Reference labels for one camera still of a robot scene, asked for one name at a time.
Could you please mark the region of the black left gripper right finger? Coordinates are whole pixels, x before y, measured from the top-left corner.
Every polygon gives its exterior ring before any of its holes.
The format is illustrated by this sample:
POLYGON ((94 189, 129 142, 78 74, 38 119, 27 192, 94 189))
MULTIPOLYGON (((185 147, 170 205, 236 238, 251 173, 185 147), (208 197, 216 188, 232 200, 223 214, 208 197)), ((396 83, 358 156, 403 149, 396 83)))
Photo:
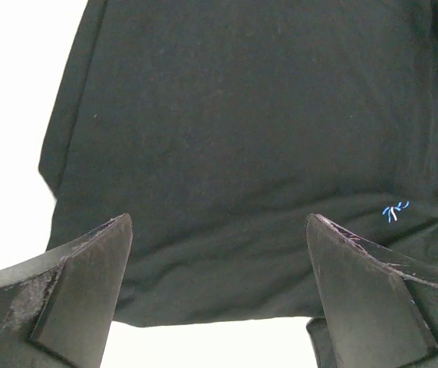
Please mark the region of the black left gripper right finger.
POLYGON ((317 365, 438 368, 438 268, 322 215, 306 232, 324 311, 306 327, 317 365))

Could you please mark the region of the black t shirt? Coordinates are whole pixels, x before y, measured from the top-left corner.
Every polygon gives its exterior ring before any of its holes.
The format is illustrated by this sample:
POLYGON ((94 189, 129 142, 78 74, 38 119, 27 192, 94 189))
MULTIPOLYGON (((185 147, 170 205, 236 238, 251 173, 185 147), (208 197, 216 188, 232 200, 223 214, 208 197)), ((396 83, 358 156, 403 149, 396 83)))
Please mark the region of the black t shirt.
POLYGON ((323 215, 438 268, 438 1, 89 1, 38 170, 49 248, 127 213, 114 320, 309 317, 323 215))

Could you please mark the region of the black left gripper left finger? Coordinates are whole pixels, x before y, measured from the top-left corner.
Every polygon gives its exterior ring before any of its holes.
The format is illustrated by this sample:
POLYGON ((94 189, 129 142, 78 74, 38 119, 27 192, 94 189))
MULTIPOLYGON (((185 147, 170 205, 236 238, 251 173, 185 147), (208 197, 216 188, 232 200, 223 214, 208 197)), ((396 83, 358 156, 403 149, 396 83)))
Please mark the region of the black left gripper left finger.
POLYGON ((131 242, 122 214, 0 270, 0 368, 99 367, 131 242))

